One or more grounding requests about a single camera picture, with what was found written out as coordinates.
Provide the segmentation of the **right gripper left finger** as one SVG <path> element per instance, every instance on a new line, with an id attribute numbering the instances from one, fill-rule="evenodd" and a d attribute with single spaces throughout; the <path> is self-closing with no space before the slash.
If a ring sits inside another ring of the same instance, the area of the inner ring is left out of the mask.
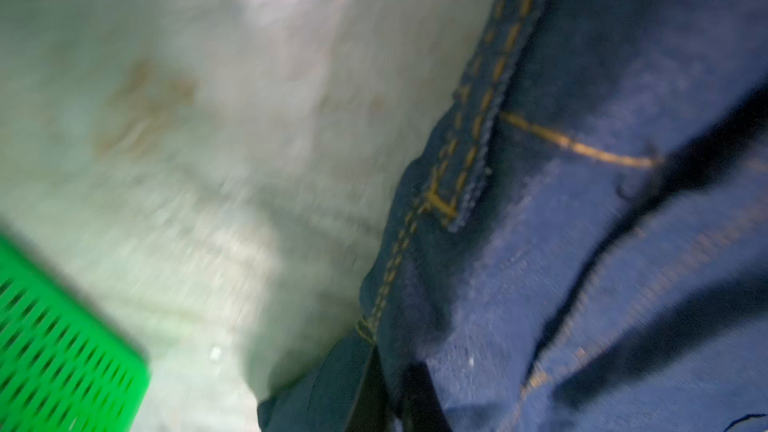
<path id="1" fill-rule="evenodd" d="M 389 396 L 379 352 L 374 348 L 366 363 L 344 431 L 385 432 L 389 430 L 389 425 Z"/>

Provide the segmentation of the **dark blue denim trousers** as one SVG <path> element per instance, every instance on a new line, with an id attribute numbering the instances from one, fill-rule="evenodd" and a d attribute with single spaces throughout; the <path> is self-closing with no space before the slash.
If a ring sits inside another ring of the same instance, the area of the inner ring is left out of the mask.
<path id="1" fill-rule="evenodd" d="M 359 299 L 262 430 L 765 430 L 767 0 L 494 0 Z"/>

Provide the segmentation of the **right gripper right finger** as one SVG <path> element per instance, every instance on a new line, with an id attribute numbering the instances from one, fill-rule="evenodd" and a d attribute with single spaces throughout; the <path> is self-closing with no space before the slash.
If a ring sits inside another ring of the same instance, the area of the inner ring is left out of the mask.
<path id="1" fill-rule="evenodd" d="M 403 374 L 401 422 L 405 432 L 451 432 L 425 363 L 411 364 Z"/>

